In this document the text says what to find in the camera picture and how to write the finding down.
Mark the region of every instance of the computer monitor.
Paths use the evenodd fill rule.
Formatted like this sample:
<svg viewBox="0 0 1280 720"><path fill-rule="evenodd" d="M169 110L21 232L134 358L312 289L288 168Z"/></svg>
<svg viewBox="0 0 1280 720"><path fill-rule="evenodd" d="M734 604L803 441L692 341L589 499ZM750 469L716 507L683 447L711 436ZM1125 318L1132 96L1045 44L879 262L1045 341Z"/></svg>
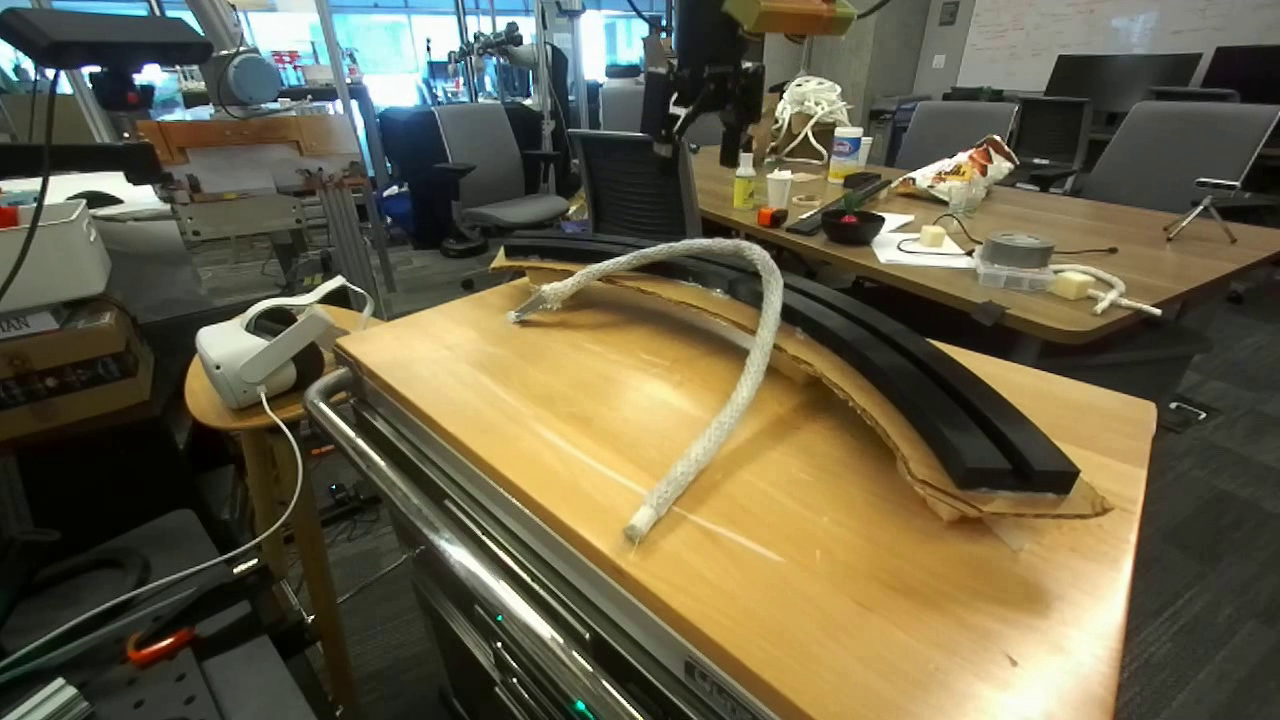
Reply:
<svg viewBox="0 0 1280 720"><path fill-rule="evenodd" d="M1280 44L1220 44L1201 87L1234 87L1244 104L1280 104Z"/></svg>
<svg viewBox="0 0 1280 720"><path fill-rule="evenodd" d="M1191 86L1201 53L1055 57L1045 96L1086 96L1092 113L1125 116L1157 86Z"/></svg>

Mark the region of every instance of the white flexible hose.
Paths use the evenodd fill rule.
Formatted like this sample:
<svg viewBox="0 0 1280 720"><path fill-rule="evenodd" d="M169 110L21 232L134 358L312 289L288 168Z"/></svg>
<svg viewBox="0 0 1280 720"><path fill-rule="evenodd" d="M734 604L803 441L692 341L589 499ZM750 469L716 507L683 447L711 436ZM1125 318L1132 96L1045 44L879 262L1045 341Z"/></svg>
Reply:
<svg viewBox="0 0 1280 720"><path fill-rule="evenodd" d="M668 469L668 477L644 495L644 503L634 507L634 515L629 519L625 537L631 543L638 543L654 519L664 519L664 512L683 495L683 490L711 466L711 455L724 447L724 441L730 436L730 428L740 423L740 416L746 411L746 403L755 402L767 360L772 360L772 346L776 346L776 329L778 329L778 307L785 307L785 274L772 263L772 257L761 245L745 245L745 239L677 239L677 245L652 245L629 257L610 257L603 263L589 263L564 280L540 285L533 289L533 298L513 312L513 321L518 325L529 312L540 307L561 307L570 291L610 276L610 274L631 274L644 263L660 263L660 262L677 262L677 257L745 257L755 263L761 285L762 285L762 300L761 300L761 325L755 325L755 341L745 364L745 376L734 381L727 403L716 411L716 419L688 443L688 452Z"/></svg>

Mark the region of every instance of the black curved object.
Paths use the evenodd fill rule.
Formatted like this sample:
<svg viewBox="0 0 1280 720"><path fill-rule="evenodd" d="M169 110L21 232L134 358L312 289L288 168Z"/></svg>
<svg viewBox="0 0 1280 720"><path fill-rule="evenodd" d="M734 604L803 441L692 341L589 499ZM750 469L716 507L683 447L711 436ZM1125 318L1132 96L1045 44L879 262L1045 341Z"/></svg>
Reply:
<svg viewBox="0 0 1280 720"><path fill-rule="evenodd" d="M644 245L518 236L503 245L503 257L590 263L631 250ZM652 274L696 280L734 300L761 298L761 280L727 262L670 262L652 263ZM1073 492L1079 469L1018 410L919 332L801 276L787 276L785 321L862 372L911 419L958 490Z"/></svg>

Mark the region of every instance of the wooden tabletop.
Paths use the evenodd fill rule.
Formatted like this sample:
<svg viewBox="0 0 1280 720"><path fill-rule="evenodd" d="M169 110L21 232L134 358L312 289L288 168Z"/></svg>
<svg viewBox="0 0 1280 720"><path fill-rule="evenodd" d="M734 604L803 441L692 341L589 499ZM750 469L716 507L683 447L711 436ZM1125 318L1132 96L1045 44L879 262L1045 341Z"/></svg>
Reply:
<svg viewBox="0 0 1280 720"><path fill-rule="evenodd" d="M339 358L778 718L1111 718L1153 403L949 348L1114 507L942 525L853 410L767 372L634 550L625 519L727 402L745 353L614 289L516 329L525 291L345 337Z"/></svg>
<svg viewBox="0 0 1280 720"><path fill-rule="evenodd" d="M1125 312L1125 307L1092 318L1086 305L1069 305L1069 300L1018 291L1018 289L989 289L977 280L977 274L958 274L958 269L895 269L895 263L879 263L870 250L840 250L840 245L829 245L825 236L761 228L755 213L730 209L730 195L727 195L730 168L719 168L716 153L696 153L692 176L696 176L696 204L702 222L719 228L730 228L740 236L811 257L811 262L840 263L854 276L883 280L891 289L915 291L924 300L934 300L958 312L972 312L981 305L998 305L1008 312L1008 329L1037 337L1045 346L1096 346L1140 321L1140 312ZM837 195L825 186L825 176L794 186L794 194L820 195L820 202ZM875 209L909 213L919 222L934 222L942 213L942 204L902 202L902 195L891 195ZM1055 257L1055 262L1096 263L1103 274L1114 274L1135 300L1163 305L1163 307L1280 257L1280 228L1233 226L1233 232L1239 236L1239 245L1233 245L1224 228L1215 228L1202 216L1168 245L1161 232L1168 222L1172 222L1168 213L1147 213L1126 204L995 189L995 195L972 213L968 228L977 236L1002 236L1002 232L1040 236L1040 239L1052 239L1060 253L1114 250L1111 257L1079 253L1079 257Z"/></svg>
<svg viewBox="0 0 1280 720"><path fill-rule="evenodd" d="M312 160L360 160L352 124L339 113L298 116L213 116L213 122L139 122L134 132L159 166L188 166L191 147L288 144Z"/></svg>

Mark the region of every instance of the bottle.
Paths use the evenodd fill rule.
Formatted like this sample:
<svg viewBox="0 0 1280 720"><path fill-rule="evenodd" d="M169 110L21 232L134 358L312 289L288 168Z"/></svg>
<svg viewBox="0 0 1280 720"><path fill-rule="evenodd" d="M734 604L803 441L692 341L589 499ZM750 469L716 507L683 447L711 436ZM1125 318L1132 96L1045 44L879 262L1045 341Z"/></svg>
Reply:
<svg viewBox="0 0 1280 720"><path fill-rule="evenodd" d="M840 124L832 132L832 166L829 166L829 186L845 186L845 176L862 168L862 128Z"/></svg>
<svg viewBox="0 0 1280 720"><path fill-rule="evenodd" d="M734 153L730 209L755 209L755 166L750 166L750 153Z"/></svg>

